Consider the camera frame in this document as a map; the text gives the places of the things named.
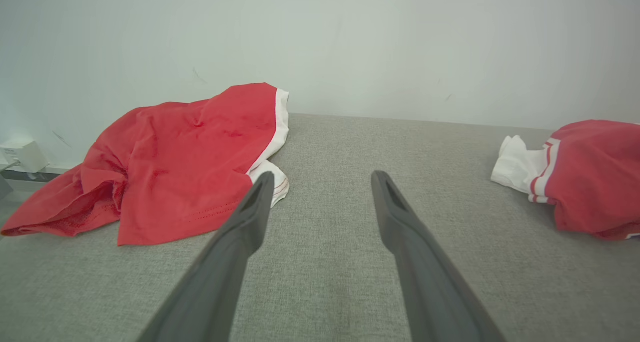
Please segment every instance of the white stripe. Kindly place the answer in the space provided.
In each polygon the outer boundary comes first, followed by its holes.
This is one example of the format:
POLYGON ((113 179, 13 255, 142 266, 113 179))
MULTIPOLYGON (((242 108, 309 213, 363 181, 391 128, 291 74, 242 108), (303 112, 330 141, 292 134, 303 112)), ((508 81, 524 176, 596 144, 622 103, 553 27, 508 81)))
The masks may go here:
POLYGON ((554 169, 556 168, 556 162, 558 161, 558 149, 560 148, 560 141, 558 141, 558 139, 556 139, 556 141, 557 142, 555 144, 549 147, 551 148, 551 153, 549 156, 549 167, 546 169, 546 171, 544 171, 544 176, 541 176, 537 179, 537 181, 535 181, 535 194, 537 196, 547 196, 545 194, 547 182, 549 182, 549 178, 551 177, 551 174, 553 174, 554 169))
MULTIPOLYGON (((530 194, 528 196, 528 201, 530 201, 531 203, 534 203, 533 198, 536 197, 533 194, 530 194)), ((549 198, 547 197, 542 197, 542 196, 537 196, 537 198, 535 199, 535 203, 547 203, 549 201, 549 198)))
POLYGON ((276 132, 267 148, 263 150, 260 157, 255 160, 247 175, 251 178, 251 182, 255 183, 259 176, 270 171, 274 175, 275 186, 279 187, 273 191, 273 199, 271 206, 273 207, 282 198, 285 198, 289 192, 290 184, 287 180, 287 176, 282 173, 282 170, 278 168, 274 163, 271 163, 267 158, 274 155, 287 141, 287 135, 289 134, 289 112, 287 111, 287 101, 289 99, 289 92, 279 89, 276 91, 275 98, 275 114, 276 114, 276 132))
POLYGON ((549 138, 546 140, 547 142, 551 143, 551 144, 558 144, 560 142, 560 139, 556 139, 556 138, 549 138))
POLYGON ((255 160, 249 172, 257 168, 260 163, 267 160, 270 156, 274 155, 287 141, 287 135, 289 134, 289 112, 287 111, 287 101, 289 100, 289 92, 283 91, 278 88, 275 98, 275 111, 276 111, 276 132, 273 134, 273 138, 267 145, 267 148, 263 150, 260 157, 255 160))

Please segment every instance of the gray table surface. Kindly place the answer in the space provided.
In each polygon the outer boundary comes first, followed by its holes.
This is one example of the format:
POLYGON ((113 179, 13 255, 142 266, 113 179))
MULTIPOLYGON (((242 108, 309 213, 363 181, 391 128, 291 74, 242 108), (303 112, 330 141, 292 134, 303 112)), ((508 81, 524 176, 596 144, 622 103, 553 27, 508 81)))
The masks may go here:
MULTIPOLYGON (((370 175, 387 171, 508 340, 638 340, 640 244, 558 232, 553 208, 489 181, 524 128, 293 114, 272 158, 291 190, 245 274, 232 340, 410 340, 370 175)), ((78 237, 0 241, 0 340, 135 340, 212 233, 116 246, 118 223, 78 237)))

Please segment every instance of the red garment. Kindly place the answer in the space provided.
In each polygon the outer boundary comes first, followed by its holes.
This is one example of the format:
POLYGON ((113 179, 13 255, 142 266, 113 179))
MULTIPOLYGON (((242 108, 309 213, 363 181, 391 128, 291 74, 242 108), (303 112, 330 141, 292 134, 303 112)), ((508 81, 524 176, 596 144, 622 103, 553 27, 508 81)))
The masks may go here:
POLYGON ((640 125, 572 123, 544 147, 547 167, 531 183, 532 200, 555 205, 559 230, 611 240, 640 234, 640 125))
POLYGON ((126 113, 82 164, 35 192, 2 235, 73 236, 120 220, 118 245, 158 244, 220 228, 274 137, 276 94, 248 84, 126 113))

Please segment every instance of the electrical cord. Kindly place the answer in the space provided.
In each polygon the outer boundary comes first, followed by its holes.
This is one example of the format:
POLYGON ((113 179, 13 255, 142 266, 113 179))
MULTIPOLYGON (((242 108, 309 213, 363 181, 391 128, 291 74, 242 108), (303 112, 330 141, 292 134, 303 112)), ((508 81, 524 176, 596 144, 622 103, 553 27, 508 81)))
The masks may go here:
POLYGON ((12 168, 14 166, 19 166, 19 165, 20 165, 20 160, 16 160, 15 162, 9 164, 8 166, 0 168, 0 172, 6 171, 9 168, 12 168))

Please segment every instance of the power outlet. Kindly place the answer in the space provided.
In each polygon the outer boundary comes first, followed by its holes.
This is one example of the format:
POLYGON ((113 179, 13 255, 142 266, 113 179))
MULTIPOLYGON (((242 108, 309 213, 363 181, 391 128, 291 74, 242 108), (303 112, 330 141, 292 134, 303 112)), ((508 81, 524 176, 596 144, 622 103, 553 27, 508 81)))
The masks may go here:
POLYGON ((49 162, 42 154, 35 141, 9 141, 0 144, 0 152, 9 164, 20 161, 18 166, 10 168, 16 171, 36 173, 45 168, 49 162))

